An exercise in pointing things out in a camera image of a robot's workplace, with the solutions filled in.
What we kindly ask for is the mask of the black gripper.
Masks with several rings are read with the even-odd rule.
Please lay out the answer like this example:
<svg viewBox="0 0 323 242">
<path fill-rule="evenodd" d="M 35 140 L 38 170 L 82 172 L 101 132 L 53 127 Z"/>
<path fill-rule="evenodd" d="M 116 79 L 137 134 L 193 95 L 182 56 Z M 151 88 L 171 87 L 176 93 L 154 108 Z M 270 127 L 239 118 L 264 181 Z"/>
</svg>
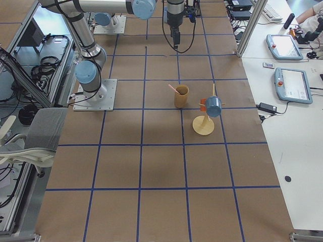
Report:
<svg viewBox="0 0 323 242">
<path fill-rule="evenodd" d="M 179 26 L 170 26 L 170 31 L 171 31 L 171 37 L 173 39 L 173 48 L 177 49 L 181 41 Z"/>
</svg>

